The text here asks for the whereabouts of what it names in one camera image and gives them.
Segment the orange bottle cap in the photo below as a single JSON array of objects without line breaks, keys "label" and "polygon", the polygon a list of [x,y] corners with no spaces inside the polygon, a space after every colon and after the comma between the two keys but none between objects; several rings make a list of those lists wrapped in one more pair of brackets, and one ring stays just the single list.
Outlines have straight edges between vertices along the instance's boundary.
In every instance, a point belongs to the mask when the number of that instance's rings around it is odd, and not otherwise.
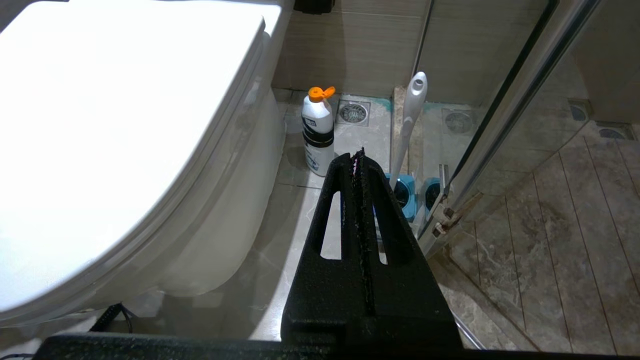
[{"label": "orange bottle cap", "polygon": [[309,89],[309,100],[311,100],[311,102],[322,102],[323,99],[329,99],[334,94],[335,88],[333,86],[326,90],[322,90],[322,88],[314,86]]}]

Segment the white toilet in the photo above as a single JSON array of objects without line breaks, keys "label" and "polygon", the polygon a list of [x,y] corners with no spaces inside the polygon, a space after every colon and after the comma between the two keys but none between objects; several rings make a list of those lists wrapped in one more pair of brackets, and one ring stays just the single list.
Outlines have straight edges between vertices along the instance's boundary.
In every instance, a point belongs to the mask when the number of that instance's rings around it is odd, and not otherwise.
[{"label": "white toilet", "polygon": [[43,1],[0,33],[0,327],[234,274],[282,153],[291,9]]}]

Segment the black cable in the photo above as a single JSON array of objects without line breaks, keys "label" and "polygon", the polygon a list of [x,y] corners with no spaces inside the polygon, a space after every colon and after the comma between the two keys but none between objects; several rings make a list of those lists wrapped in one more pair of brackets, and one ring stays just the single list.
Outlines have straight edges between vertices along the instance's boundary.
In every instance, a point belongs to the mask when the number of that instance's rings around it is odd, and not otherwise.
[{"label": "black cable", "polygon": [[102,313],[102,315],[98,318],[95,324],[92,326],[89,331],[91,332],[104,332],[109,327],[109,324],[113,321],[113,319],[118,316],[121,312],[122,308],[120,304],[115,304],[107,307],[107,309]]},{"label": "black cable", "polygon": [[27,357],[33,357],[35,354],[11,354],[11,355],[6,355],[3,357],[0,357],[0,360],[6,360],[6,359],[12,359],[14,357],[21,357],[23,359],[27,358]]},{"label": "black cable", "polygon": [[131,324],[131,319],[129,318],[129,310],[127,310],[122,303],[120,303],[120,310],[122,310],[122,314],[124,315],[124,320],[127,321],[127,328],[129,329],[129,334],[133,333],[133,325]]}]

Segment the white bottle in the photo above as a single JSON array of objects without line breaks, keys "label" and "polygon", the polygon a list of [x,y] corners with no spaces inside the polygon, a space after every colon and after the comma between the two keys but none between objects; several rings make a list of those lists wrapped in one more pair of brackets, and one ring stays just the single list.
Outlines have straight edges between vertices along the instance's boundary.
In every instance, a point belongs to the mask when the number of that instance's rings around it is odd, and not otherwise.
[{"label": "white bottle", "polygon": [[333,160],[333,115],[327,99],[334,93],[333,86],[326,90],[313,87],[302,106],[305,159],[311,171],[320,176],[326,176]]}]

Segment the glass shower door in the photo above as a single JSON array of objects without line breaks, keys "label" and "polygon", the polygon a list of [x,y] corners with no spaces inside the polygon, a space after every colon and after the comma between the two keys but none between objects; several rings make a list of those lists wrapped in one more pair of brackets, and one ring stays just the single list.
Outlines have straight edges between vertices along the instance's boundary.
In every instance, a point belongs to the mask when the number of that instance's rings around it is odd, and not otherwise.
[{"label": "glass shower door", "polygon": [[479,201],[470,189],[508,134],[506,119],[531,100],[595,5],[432,0],[415,67],[429,91],[407,164],[425,253]]}]

